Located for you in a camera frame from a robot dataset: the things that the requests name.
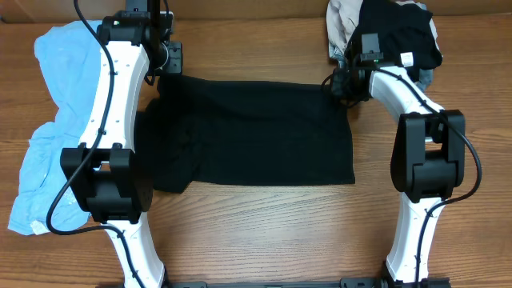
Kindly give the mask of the black t-shirt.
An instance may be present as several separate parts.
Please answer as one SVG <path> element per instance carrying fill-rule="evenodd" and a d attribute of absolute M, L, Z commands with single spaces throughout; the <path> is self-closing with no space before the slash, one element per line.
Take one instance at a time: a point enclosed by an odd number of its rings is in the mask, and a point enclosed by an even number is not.
<path fill-rule="evenodd" d="M 135 152 L 154 188 L 352 184 L 346 109 L 318 85 L 163 77 L 137 114 Z"/>

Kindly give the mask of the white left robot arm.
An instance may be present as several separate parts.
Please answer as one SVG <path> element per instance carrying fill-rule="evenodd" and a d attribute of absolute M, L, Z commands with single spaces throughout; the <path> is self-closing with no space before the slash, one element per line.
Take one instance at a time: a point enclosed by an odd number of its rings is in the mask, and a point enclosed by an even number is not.
<path fill-rule="evenodd" d="M 151 236 L 147 212 L 151 178 L 134 148 L 134 124 L 143 83 L 182 72 L 182 45 L 171 42 L 174 16 L 167 2 L 128 1 L 90 32 L 100 45 L 94 104 L 78 146 L 62 150 L 66 183 L 81 210 L 112 241 L 124 287 L 168 287 L 170 281 Z"/>

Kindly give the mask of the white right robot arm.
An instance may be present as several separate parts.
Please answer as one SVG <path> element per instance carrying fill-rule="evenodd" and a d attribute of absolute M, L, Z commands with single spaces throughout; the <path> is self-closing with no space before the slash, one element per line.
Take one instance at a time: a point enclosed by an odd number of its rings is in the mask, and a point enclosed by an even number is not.
<path fill-rule="evenodd" d="M 350 40 L 342 78 L 350 100 L 373 98 L 398 124 L 390 175 L 400 193 L 393 245 L 376 279 L 347 278 L 343 284 L 367 287 L 448 287 L 447 278 L 429 276 L 428 259 L 438 219 L 462 184 L 465 166 L 465 118 L 432 102 L 407 73 L 410 53 L 392 58 L 377 34 Z"/>

